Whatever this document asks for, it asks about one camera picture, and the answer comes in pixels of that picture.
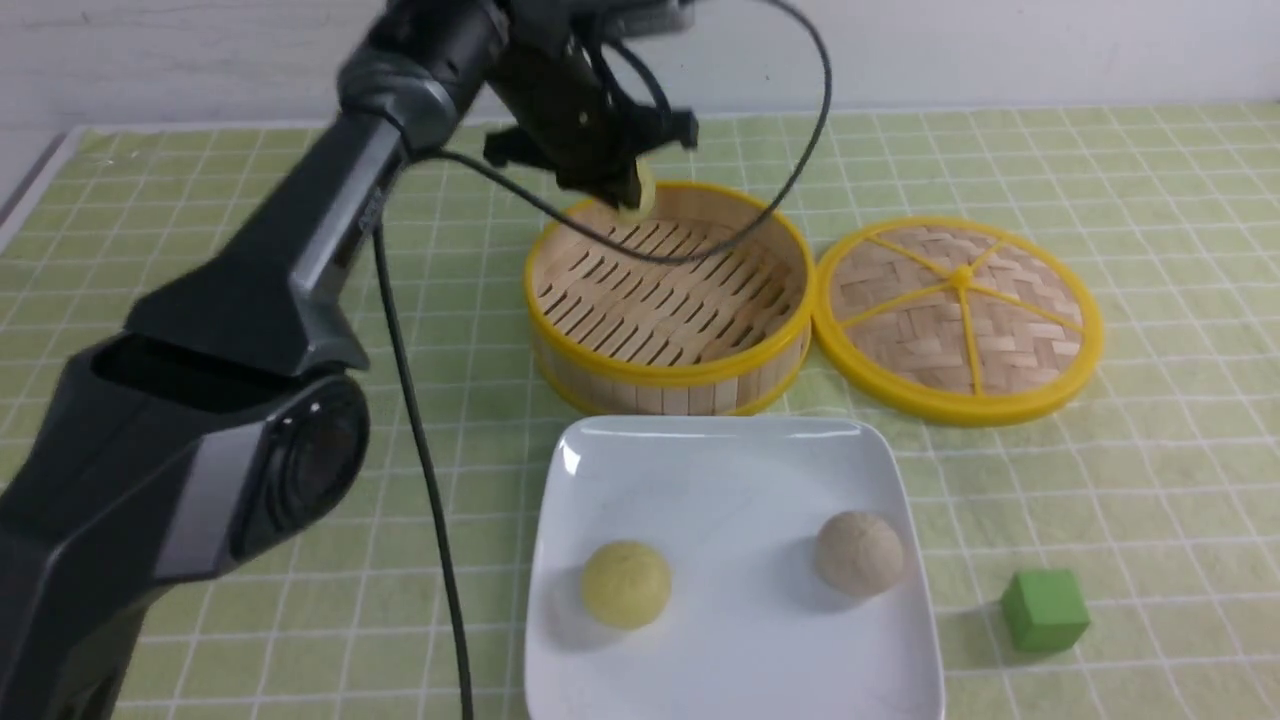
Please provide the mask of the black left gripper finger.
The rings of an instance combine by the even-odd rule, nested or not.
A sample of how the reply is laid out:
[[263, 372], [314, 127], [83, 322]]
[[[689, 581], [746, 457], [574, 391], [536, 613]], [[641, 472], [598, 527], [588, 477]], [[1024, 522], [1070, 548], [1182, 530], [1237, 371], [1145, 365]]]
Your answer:
[[608, 167], [590, 179], [590, 195], [617, 210], [637, 211], [643, 205], [640, 165]]

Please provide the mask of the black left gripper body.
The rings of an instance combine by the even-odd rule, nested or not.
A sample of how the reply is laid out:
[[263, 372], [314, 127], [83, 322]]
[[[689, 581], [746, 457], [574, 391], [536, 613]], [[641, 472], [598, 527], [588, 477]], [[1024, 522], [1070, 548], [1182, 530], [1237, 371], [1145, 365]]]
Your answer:
[[489, 133], [495, 168], [545, 170], [563, 190], [590, 191], [613, 165], [677, 143], [698, 146], [692, 110], [672, 108], [625, 42], [692, 24], [690, 1], [500, 1], [509, 42], [486, 82], [515, 118]]

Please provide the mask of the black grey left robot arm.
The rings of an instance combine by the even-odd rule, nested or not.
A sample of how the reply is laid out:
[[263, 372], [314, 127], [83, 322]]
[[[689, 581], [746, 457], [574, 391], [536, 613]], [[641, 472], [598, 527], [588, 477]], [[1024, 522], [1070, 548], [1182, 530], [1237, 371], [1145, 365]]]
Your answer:
[[371, 415], [340, 309], [402, 173], [439, 158], [484, 87], [516, 124], [486, 156], [637, 206], [637, 159], [696, 142], [627, 108], [588, 51], [667, 35], [687, 1], [389, 1], [342, 64], [339, 110], [211, 259], [67, 359], [3, 491], [3, 716], [106, 719], [150, 606], [329, 514]]

